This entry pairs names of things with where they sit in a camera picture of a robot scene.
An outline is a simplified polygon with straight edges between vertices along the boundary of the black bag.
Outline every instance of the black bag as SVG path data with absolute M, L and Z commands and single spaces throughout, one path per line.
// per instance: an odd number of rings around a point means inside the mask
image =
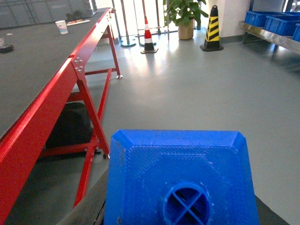
M 93 133 L 90 116 L 84 104 L 68 103 L 64 106 L 46 142 L 46 148 L 89 143 Z

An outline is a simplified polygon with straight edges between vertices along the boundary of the metal shelf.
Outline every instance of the metal shelf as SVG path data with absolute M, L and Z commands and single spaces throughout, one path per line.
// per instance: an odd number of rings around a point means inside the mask
M 239 22 L 239 27 L 249 34 L 300 54 L 300 42 L 292 40 L 292 37 L 274 34 L 261 27 L 255 27 L 245 22 Z

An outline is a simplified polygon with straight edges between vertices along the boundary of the green leaves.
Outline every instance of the green leaves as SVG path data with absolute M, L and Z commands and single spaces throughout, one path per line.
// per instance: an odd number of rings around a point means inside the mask
M 208 14 L 200 9 L 200 3 L 206 4 L 206 0 L 169 0 L 169 7 L 166 13 L 169 15 L 169 22 L 174 22 L 176 26 L 184 24 L 189 25 L 191 19 L 195 19 L 198 24 L 201 24 L 201 15 L 208 17 Z

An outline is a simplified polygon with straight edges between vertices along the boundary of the traffic cone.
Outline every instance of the traffic cone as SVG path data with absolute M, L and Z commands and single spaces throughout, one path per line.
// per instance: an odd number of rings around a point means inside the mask
M 218 7 L 213 6 L 210 12 L 210 21 L 206 31 L 206 38 L 204 45 L 200 48 L 205 52 L 213 52 L 223 50 L 224 47 L 220 45 L 219 35 L 219 20 L 218 20 Z
M 144 50 L 141 51 L 142 54 L 145 53 L 156 53 L 158 51 L 158 48 L 154 48 L 153 42 L 152 42 L 152 35 L 150 33 L 150 29 L 148 26 L 148 20 L 147 17 L 145 17 L 145 46 Z

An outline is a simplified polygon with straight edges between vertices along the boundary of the paper cup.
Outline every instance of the paper cup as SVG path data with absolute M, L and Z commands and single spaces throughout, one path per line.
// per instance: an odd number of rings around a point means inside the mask
M 67 25 L 65 20 L 56 21 L 56 26 L 60 30 L 60 34 L 67 34 Z

